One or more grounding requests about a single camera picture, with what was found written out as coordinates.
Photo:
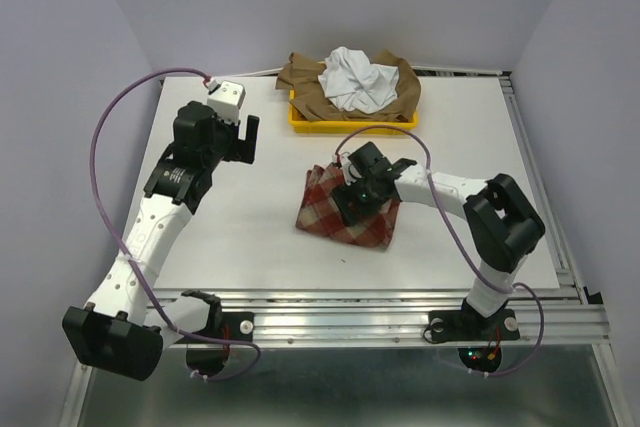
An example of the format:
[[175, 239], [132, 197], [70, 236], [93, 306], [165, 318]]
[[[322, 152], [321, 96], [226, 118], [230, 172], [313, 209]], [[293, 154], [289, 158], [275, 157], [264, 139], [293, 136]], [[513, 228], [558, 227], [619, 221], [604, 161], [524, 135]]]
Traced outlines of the red plaid skirt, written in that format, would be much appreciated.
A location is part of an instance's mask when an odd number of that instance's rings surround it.
[[309, 169], [295, 227], [339, 243], [386, 250], [393, 238], [400, 203], [389, 201], [374, 216], [347, 226], [331, 197], [332, 190], [343, 181], [341, 169], [333, 164], [314, 165]]

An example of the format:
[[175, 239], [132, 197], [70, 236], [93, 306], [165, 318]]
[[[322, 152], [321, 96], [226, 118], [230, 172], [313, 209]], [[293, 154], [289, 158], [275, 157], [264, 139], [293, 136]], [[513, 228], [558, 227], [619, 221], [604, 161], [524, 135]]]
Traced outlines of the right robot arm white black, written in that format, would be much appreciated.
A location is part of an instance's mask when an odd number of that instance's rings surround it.
[[467, 223], [480, 265], [472, 267], [476, 279], [464, 300], [460, 325], [472, 337], [491, 331], [517, 272], [546, 233], [517, 182], [506, 174], [482, 180], [434, 172], [406, 158], [392, 163], [372, 142], [335, 160], [344, 181], [331, 197], [349, 227], [380, 213], [392, 200], [425, 205], [438, 210], [463, 258], [470, 261], [449, 217]]

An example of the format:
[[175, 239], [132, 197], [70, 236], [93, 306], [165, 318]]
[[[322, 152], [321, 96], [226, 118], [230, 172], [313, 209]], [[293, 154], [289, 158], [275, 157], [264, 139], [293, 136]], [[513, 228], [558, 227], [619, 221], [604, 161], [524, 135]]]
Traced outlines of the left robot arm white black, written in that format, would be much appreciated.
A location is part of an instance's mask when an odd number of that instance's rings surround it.
[[144, 187], [128, 237], [99, 287], [82, 307], [70, 307], [62, 329], [84, 365], [143, 381], [162, 352], [191, 338], [218, 344], [227, 358], [235, 344], [221, 301], [187, 290], [166, 307], [154, 294], [169, 252], [212, 186], [222, 161], [255, 159], [259, 120], [239, 132], [239, 100], [191, 101], [173, 122], [173, 140]]

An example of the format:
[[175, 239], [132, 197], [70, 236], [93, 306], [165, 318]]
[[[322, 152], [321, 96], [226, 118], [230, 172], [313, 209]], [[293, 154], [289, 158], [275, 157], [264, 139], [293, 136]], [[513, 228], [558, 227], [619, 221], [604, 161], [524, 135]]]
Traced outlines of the yellow plastic tray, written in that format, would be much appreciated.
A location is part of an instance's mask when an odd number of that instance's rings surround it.
[[294, 90], [289, 91], [288, 123], [296, 134], [304, 135], [341, 135], [346, 136], [358, 129], [371, 126], [367, 131], [373, 136], [397, 136], [398, 131], [390, 128], [395, 126], [405, 130], [413, 130], [419, 125], [419, 113], [415, 111], [408, 122], [384, 122], [373, 121], [308, 121], [294, 107], [293, 100], [296, 98]]

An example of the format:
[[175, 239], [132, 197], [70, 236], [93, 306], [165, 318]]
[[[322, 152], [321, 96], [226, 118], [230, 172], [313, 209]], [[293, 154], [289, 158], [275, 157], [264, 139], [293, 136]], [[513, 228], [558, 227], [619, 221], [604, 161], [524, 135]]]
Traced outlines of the brown skirt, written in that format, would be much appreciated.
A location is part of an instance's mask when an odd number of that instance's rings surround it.
[[294, 107], [308, 121], [373, 121], [408, 122], [417, 109], [421, 96], [421, 84], [409, 63], [388, 50], [379, 52], [372, 63], [397, 66], [400, 76], [397, 83], [397, 99], [389, 106], [372, 115], [361, 112], [339, 111], [325, 96], [318, 76], [324, 71], [324, 60], [315, 61], [294, 52], [277, 75], [278, 90], [294, 90]]

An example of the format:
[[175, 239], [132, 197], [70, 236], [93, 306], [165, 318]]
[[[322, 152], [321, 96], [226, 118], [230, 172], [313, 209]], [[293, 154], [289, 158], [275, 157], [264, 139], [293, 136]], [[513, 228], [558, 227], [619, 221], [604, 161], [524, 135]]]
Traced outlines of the white skirt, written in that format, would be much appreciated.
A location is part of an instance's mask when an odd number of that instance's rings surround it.
[[399, 68], [372, 63], [361, 50], [334, 49], [318, 76], [324, 96], [342, 112], [372, 115], [394, 102]]

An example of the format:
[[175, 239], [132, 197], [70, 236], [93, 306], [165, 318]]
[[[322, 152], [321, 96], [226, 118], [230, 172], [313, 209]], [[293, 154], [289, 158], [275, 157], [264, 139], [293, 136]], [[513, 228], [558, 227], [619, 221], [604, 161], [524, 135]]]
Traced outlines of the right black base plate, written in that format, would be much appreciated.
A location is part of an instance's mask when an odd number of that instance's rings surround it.
[[490, 339], [519, 340], [520, 331], [511, 309], [501, 309], [488, 318], [473, 310], [435, 310], [428, 314], [423, 336], [434, 344], [481, 343]]

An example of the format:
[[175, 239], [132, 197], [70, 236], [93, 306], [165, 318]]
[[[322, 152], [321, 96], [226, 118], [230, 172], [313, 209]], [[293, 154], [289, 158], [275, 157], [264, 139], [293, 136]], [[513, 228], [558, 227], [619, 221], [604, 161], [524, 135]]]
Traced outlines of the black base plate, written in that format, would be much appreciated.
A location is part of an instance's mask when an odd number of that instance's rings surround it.
[[490, 339], [519, 340], [520, 331], [511, 309], [501, 309], [488, 318], [473, 310], [435, 310], [428, 314], [423, 336], [434, 344], [481, 343]]
[[222, 310], [217, 314], [210, 314], [200, 328], [190, 328], [189, 332], [217, 339], [250, 342], [253, 340], [254, 322], [253, 312]]

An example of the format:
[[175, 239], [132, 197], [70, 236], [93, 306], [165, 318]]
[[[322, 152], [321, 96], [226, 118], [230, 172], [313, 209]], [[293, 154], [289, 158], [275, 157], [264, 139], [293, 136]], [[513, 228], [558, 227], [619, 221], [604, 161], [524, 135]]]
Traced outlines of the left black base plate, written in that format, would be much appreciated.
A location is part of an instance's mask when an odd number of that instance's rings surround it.
[[210, 314], [200, 328], [190, 328], [189, 332], [217, 339], [250, 342], [253, 340], [254, 322], [253, 312], [222, 310], [217, 314]]

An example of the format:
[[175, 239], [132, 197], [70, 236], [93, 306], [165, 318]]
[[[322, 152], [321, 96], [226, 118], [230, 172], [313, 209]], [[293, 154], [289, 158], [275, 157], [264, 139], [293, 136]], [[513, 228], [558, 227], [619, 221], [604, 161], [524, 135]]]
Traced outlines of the aluminium frame rail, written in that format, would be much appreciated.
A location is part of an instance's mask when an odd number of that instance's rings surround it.
[[[460, 290], [220, 290], [224, 310], [254, 315], [253, 339], [263, 349], [423, 347], [429, 313], [457, 309]], [[601, 305], [572, 288], [539, 291], [542, 308], [518, 291], [509, 301], [520, 346], [544, 335], [546, 345], [607, 344], [610, 326]]]

